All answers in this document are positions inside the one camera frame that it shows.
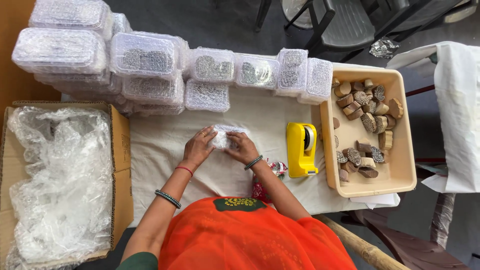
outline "bangle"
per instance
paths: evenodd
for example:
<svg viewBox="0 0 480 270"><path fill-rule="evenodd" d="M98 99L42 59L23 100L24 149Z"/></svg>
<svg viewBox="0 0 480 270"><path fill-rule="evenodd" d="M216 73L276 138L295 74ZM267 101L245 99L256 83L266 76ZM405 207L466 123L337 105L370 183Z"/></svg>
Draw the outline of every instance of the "bangle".
<svg viewBox="0 0 480 270"><path fill-rule="evenodd" d="M177 166L175 169L185 169L185 170L187 170L187 171L192 175L192 177L193 177L193 172L190 171L190 169L187 168L187 167Z"/></svg>
<svg viewBox="0 0 480 270"><path fill-rule="evenodd" d="M172 196L168 195L167 193L163 192L163 191L160 191L160 190L155 190L155 194L158 195L158 196L161 196L163 197L164 199L166 199L167 201L171 202L177 209L180 209L181 207L181 204L175 200Z"/></svg>
<svg viewBox="0 0 480 270"><path fill-rule="evenodd" d="M255 163L257 163L259 160L261 160L263 157L263 155L260 155L258 156L256 159L254 159L252 162L248 163L247 166L245 166L245 170L248 170L251 166L253 166Z"/></svg>

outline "yellow tape dispenser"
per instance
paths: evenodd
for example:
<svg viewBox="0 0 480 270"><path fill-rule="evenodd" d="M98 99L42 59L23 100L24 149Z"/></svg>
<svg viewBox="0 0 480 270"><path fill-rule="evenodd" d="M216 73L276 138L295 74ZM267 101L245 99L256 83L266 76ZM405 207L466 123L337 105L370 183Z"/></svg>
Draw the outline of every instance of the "yellow tape dispenser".
<svg viewBox="0 0 480 270"><path fill-rule="evenodd" d="M313 164L316 143L317 131L312 124L288 123L287 150L290 177L303 177L318 173L318 169Z"/></svg>

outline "white fabric sheet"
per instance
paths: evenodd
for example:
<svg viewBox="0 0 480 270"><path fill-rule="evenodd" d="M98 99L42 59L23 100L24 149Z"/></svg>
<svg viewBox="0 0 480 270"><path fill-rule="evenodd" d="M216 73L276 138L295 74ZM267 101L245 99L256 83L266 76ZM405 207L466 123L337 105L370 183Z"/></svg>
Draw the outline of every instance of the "white fabric sheet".
<svg viewBox="0 0 480 270"><path fill-rule="evenodd" d="M435 93L440 109L448 178L444 188L432 181L425 185L443 193L480 192L480 47L440 42L396 55L388 69L409 66L433 70L425 58L437 53Z"/></svg>
<svg viewBox="0 0 480 270"><path fill-rule="evenodd" d="M269 162L286 164L288 122L312 123L320 130L319 107L299 104L295 98L273 97L268 90L231 88L230 103L231 109L226 113L186 110L177 116L133 115L130 118L134 207L130 227L137 226L155 197L155 189L163 186L181 161L185 143L201 128L217 123L245 127ZM287 175L284 179L310 214L367 208L364 203L350 202L328 187L321 141L317 141L315 165L319 169L315 176L291 179ZM250 197L252 172L244 171L243 167L225 153L214 151L187 185L180 201L182 209L205 197ZM392 206L398 204L396 196Z"/></svg>

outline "bamboo pole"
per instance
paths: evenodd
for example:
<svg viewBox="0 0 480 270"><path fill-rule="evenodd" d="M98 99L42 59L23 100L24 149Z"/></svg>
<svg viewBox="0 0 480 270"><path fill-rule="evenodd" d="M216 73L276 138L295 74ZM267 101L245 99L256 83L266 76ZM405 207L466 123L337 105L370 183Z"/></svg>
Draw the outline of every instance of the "bamboo pole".
<svg viewBox="0 0 480 270"><path fill-rule="evenodd" d="M385 254L376 246L366 242L354 233L337 224L324 215L315 215L315 218L323 222L334 231L342 243L355 251L365 262L377 270L410 270L394 258Z"/></svg>

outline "woman's right hand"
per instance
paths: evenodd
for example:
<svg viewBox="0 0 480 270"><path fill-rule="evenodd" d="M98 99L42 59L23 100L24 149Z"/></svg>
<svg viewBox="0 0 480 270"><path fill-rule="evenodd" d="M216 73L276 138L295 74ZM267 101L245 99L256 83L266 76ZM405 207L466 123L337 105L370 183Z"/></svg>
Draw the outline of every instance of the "woman's right hand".
<svg viewBox="0 0 480 270"><path fill-rule="evenodd" d="M238 145L238 149L223 148L222 151L235 160L248 165L259 156L255 144L245 133L227 132L227 139L235 142Z"/></svg>

